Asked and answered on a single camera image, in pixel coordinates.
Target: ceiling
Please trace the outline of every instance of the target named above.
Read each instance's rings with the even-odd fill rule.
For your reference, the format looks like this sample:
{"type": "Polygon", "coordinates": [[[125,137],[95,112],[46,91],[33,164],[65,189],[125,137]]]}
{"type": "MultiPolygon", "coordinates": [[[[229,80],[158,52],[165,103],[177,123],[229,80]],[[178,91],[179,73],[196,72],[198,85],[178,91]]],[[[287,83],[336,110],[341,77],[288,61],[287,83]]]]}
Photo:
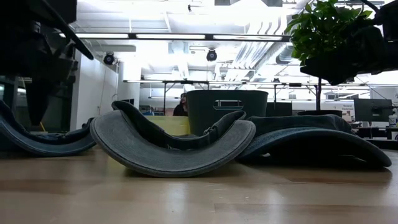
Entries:
{"type": "MultiPolygon", "coordinates": [[[[262,0],[232,0],[237,2],[217,6],[220,1],[78,0],[78,19],[72,26],[76,32],[282,34],[290,16],[309,2],[283,0],[282,7],[269,7],[262,0]]],[[[277,60],[291,55],[286,43],[90,40],[89,45],[99,55],[115,51],[124,63],[140,64],[145,79],[316,82],[300,73],[298,61],[277,60]],[[215,62],[206,60],[208,49],[216,50],[215,62]]]]}

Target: desk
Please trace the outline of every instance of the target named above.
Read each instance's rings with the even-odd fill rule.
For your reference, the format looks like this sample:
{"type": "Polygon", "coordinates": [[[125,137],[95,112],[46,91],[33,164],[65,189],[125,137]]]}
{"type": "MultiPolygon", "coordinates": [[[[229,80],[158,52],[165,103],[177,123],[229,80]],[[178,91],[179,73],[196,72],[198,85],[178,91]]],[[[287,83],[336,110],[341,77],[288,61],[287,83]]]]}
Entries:
{"type": "Polygon", "coordinates": [[[394,128],[377,128],[377,127],[367,127],[367,128],[356,128],[354,129],[356,134],[361,138],[387,138],[391,140],[391,132],[398,131],[398,127],[394,128]]]}

